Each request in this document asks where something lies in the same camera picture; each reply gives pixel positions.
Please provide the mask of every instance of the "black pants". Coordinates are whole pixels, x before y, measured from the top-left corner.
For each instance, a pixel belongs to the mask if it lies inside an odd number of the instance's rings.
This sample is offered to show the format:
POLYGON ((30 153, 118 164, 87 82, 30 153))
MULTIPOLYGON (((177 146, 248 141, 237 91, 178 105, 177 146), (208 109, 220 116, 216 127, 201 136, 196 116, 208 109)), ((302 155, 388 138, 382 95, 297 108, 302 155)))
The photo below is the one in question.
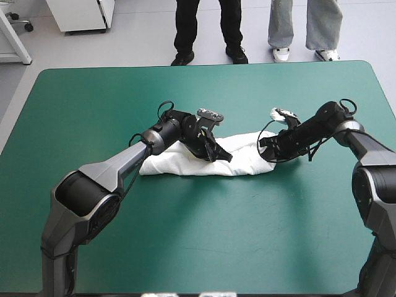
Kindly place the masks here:
MULTIPOLYGON (((192 44, 197 37, 197 10, 199 0, 176 0, 178 8, 176 10, 177 34, 174 39, 174 47, 179 54, 189 54, 192 51, 192 44)), ((231 49, 238 49, 241 46, 241 0, 219 0, 222 8, 222 28, 224 41, 231 49)))

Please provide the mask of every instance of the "light blue jeans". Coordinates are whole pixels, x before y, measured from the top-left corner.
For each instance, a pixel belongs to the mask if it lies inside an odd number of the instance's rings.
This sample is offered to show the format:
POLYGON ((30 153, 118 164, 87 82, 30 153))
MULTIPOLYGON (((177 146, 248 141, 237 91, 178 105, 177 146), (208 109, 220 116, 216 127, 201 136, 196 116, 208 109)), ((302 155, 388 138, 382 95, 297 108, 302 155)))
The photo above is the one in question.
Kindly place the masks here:
MULTIPOLYGON (((293 0, 272 0, 268 43, 273 48, 287 48, 293 41, 292 7, 293 0)), ((306 47, 335 50, 341 23, 342 12, 337 0, 308 0, 306 47)))

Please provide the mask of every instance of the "black shoe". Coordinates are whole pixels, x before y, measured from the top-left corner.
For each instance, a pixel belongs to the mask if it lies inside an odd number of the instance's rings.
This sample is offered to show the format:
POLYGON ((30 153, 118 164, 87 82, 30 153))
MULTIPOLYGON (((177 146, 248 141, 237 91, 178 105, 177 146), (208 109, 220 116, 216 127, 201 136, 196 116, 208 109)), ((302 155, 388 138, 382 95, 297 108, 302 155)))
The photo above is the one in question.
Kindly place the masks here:
POLYGON ((233 60, 234 64, 249 64, 248 57, 246 57, 242 47, 231 49, 227 46, 225 53, 233 60))
POLYGON ((177 54, 171 66, 185 66, 194 59, 194 52, 191 51, 187 56, 184 54, 177 54))

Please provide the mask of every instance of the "person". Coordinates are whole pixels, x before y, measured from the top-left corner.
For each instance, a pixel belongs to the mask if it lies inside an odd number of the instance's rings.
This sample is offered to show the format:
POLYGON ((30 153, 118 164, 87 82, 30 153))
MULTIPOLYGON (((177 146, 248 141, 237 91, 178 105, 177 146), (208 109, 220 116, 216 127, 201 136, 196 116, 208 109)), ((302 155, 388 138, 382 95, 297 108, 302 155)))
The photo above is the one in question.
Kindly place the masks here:
MULTIPOLYGON (((268 43, 275 62, 287 62, 293 40, 293 0, 272 0, 268 43)), ((337 0, 308 0, 306 47, 322 61, 339 61, 337 51, 342 22, 337 0)))
MULTIPOLYGON (((197 37, 197 10, 199 0, 176 0, 176 38, 174 47, 178 51, 171 66, 183 66, 194 59, 192 44, 197 37)), ((222 9, 220 26, 226 43, 226 54, 234 64, 247 64, 248 58, 241 47, 241 0, 219 0, 222 9)))

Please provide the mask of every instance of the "white cloth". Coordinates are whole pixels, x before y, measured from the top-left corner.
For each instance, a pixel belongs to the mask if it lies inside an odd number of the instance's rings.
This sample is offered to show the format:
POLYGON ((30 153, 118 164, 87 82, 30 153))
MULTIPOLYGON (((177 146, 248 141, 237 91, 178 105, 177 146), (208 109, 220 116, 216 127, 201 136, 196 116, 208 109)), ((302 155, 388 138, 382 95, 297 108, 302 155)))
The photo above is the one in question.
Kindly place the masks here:
MULTIPOLYGON (((263 137, 274 133, 264 131, 263 137)), ((213 163, 196 158, 181 142, 177 141, 161 155, 150 156, 144 161, 140 175, 173 173, 176 175, 255 175, 272 171, 274 163, 263 160, 257 152, 259 132, 239 134, 216 141, 231 153, 231 162, 217 160, 213 163)))

